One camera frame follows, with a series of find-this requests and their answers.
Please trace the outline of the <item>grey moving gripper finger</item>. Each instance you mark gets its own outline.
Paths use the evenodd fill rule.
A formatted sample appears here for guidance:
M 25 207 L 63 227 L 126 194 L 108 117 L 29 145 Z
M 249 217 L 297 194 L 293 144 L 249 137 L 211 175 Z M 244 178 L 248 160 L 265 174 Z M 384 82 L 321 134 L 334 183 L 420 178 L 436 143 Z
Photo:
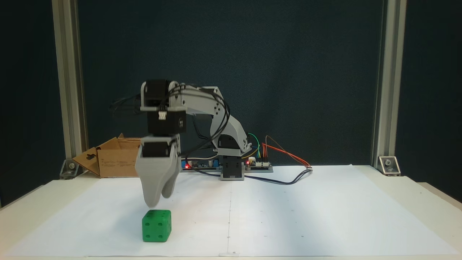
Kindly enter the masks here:
M 175 182 L 178 174 L 180 173 L 181 165 L 180 142 L 175 142 L 172 148 L 175 153 L 170 153 L 170 155 L 172 155 L 172 163 L 167 171 L 167 181 L 162 189 L 162 196 L 166 199 L 170 198 L 173 194 Z

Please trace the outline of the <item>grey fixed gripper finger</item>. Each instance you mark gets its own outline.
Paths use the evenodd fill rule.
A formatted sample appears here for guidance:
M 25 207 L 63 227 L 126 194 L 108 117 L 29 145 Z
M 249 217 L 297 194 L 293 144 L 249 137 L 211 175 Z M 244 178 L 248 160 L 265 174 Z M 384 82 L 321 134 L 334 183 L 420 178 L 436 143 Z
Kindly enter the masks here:
M 161 196 L 168 199 L 174 190 L 173 157 L 141 157 L 136 159 L 135 169 L 141 181 L 145 204 L 155 208 Z

